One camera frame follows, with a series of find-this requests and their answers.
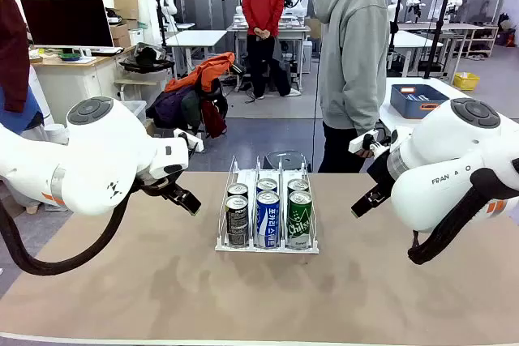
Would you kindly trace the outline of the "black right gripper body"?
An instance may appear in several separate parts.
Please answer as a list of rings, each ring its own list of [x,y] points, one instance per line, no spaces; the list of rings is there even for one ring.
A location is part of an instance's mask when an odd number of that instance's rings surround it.
[[[366,135],[366,145],[374,158],[367,173],[376,183],[366,194],[368,200],[386,200],[391,196],[392,187],[401,175],[400,141],[397,130],[381,141]]]

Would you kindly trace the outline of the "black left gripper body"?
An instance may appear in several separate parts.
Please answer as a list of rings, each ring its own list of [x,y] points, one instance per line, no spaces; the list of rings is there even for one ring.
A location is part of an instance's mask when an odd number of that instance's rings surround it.
[[[179,201],[183,197],[183,189],[177,185],[177,180],[183,172],[181,165],[169,165],[165,167],[166,176],[153,178],[149,171],[143,170],[137,173],[135,185],[149,196],[161,196],[171,201]]]

